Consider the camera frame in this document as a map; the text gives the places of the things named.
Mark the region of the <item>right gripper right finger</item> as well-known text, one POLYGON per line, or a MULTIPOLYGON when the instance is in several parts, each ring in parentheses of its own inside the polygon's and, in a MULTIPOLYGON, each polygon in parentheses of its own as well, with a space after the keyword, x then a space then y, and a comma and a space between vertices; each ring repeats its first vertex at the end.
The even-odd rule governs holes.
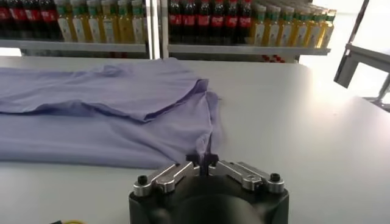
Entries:
POLYGON ((216 154, 207 154, 204 165, 207 174, 204 182, 223 191, 241 189, 270 194, 282 194, 285 191, 285 182, 280 174, 267 173, 244 162, 229 162, 219 159, 216 154))

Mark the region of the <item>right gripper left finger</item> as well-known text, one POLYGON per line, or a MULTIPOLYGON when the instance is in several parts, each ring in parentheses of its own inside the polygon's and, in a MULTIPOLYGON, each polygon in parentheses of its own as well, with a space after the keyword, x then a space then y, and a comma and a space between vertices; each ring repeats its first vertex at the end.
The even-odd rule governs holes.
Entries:
POLYGON ((204 157, 198 154, 189 154, 183 163, 174 163, 158 169, 150 175, 138 176, 133 184, 133 195, 148 197, 153 192, 170 194, 184 181, 193 180, 203 174, 204 157))

